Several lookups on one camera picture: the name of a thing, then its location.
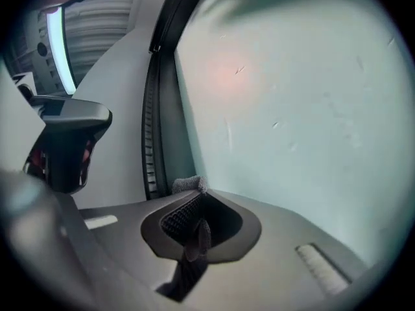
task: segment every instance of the black plastic trim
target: black plastic trim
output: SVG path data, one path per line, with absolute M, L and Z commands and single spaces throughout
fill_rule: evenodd
M 141 234 L 153 252 L 162 258 L 181 260 L 183 246 L 167 235 L 161 226 L 162 221 L 173 212 L 185 206 L 189 202 L 201 197 L 213 198 L 225 207 L 236 212 L 242 219 L 239 231 L 224 242 L 207 251 L 207 263 L 218 264 L 233 262 L 244 257 L 253 248 L 261 236 L 262 226 L 258 217 L 251 211 L 241 207 L 222 196 L 213 196 L 209 192 L 203 194 L 190 194 L 177 202 L 169 204 L 146 217 L 141 225 Z
M 167 187 L 163 145 L 161 142 L 159 54 L 153 54 L 150 60 L 141 118 L 141 162 L 143 165 L 146 198 L 151 200 L 167 196 L 169 189 Z M 146 138 L 150 138 L 149 148 L 146 147 Z M 153 170 L 149 171 L 148 166 L 152 166 Z
M 42 116 L 47 115 L 60 115 L 62 108 L 64 107 L 65 101 L 64 100 L 54 100 L 50 101 L 48 104 L 44 105 Z
M 173 52 L 199 0 L 165 0 L 154 28 L 149 51 Z

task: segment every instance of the air vent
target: air vent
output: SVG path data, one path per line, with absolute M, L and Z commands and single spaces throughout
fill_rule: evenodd
M 336 295 L 349 286 L 350 281 L 314 244 L 299 246 L 296 251 L 327 295 Z

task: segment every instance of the rubber weatherstrip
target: rubber weatherstrip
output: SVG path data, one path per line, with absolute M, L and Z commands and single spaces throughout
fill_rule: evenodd
M 165 0 L 154 28 L 149 51 L 172 52 L 199 0 Z
M 141 118 L 141 162 L 148 200 L 167 196 L 160 125 L 160 55 L 153 54 L 147 73 Z
M 149 49 L 150 52 L 157 52 L 160 49 L 160 43 L 165 36 L 166 30 L 171 24 L 172 18 L 176 13 L 180 1 L 181 0 L 164 0 L 156 26 L 154 27 Z

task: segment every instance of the black textured panel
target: black textured panel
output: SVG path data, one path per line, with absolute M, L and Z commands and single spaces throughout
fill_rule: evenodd
M 64 100 L 55 100 L 46 103 L 43 107 L 43 115 L 60 115 L 64 104 Z
M 201 220 L 209 227 L 208 264 L 241 259 L 261 234 L 256 215 L 209 193 L 192 194 L 150 214 L 141 225 L 141 234 L 157 256 L 181 261 L 184 246 Z
M 161 222 L 163 231 L 183 246 L 191 237 L 202 216 L 201 199 L 202 197 L 199 195 L 166 216 Z

